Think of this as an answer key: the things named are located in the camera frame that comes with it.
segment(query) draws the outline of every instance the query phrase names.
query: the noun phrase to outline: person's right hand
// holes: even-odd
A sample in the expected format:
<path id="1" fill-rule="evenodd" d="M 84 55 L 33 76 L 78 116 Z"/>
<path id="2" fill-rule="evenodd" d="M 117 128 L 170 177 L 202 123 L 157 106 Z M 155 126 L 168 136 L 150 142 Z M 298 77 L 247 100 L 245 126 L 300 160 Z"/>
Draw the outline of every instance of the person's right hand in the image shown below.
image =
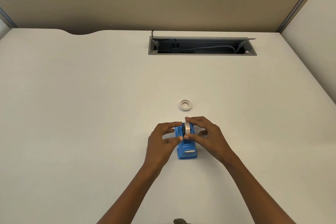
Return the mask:
<path id="1" fill-rule="evenodd" d="M 225 140 L 221 132 L 221 129 L 217 125 L 213 124 L 203 116 L 192 118 L 186 117 L 185 121 L 197 125 L 200 128 L 204 128 L 205 130 L 199 132 L 198 135 L 187 134 L 184 136 L 184 139 L 189 139 L 200 144 L 223 164 L 231 163 L 233 161 L 236 154 L 233 150 L 231 150 L 228 142 Z"/>

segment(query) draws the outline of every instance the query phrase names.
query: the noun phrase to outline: person's left hand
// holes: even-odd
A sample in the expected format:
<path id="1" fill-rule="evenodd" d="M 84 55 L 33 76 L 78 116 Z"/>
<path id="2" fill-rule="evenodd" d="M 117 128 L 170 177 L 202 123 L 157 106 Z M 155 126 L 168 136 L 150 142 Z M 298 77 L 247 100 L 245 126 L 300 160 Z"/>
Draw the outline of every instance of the person's left hand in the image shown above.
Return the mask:
<path id="1" fill-rule="evenodd" d="M 175 147 L 183 140 L 183 137 L 162 139 L 165 134 L 173 133 L 174 127 L 182 126 L 182 122 L 168 122 L 158 124 L 148 138 L 147 152 L 144 166 L 155 171 L 161 171 L 168 162 Z"/>

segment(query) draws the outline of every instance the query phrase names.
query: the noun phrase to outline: person's right arm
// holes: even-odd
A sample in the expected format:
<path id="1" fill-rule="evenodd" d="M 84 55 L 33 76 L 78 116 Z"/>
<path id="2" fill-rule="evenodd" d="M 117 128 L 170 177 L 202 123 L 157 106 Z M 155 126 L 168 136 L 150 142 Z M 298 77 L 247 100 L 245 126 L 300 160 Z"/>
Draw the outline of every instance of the person's right arm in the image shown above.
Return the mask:
<path id="1" fill-rule="evenodd" d="M 204 128 L 198 135 L 188 134 L 184 139 L 197 142 L 226 167 L 256 224 L 295 224 L 231 150 L 217 125 L 204 117 L 186 117 L 185 121 Z"/>

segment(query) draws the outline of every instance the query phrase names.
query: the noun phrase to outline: person's left arm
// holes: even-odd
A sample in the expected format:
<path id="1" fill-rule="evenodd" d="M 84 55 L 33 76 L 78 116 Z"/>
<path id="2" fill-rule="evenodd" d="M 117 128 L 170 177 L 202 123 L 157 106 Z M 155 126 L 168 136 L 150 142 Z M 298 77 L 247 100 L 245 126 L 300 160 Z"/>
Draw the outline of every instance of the person's left arm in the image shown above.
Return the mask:
<path id="1" fill-rule="evenodd" d="M 156 126 L 148 138 L 145 162 L 131 183 L 97 224 L 130 224 L 141 202 L 168 162 L 175 147 L 183 137 L 162 139 L 162 136 L 174 132 L 174 127 L 182 122 L 161 123 Z"/>

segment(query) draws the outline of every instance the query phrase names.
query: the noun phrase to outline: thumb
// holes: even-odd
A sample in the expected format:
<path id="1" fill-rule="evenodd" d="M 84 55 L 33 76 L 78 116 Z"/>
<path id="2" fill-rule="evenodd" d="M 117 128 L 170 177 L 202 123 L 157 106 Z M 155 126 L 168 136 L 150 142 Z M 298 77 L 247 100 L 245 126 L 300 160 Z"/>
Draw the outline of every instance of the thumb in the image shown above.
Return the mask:
<path id="1" fill-rule="evenodd" d="M 174 138 L 167 138 L 166 140 L 172 146 L 172 148 L 174 149 L 180 142 L 182 142 L 183 137 L 178 136 L 178 137 L 174 137 Z"/>
<path id="2" fill-rule="evenodd" d="M 195 134 L 187 134 L 184 136 L 184 139 L 194 141 L 201 146 L 204 145 L 204 141 L 205 141 L 203 137 L 197 136 Z"/>

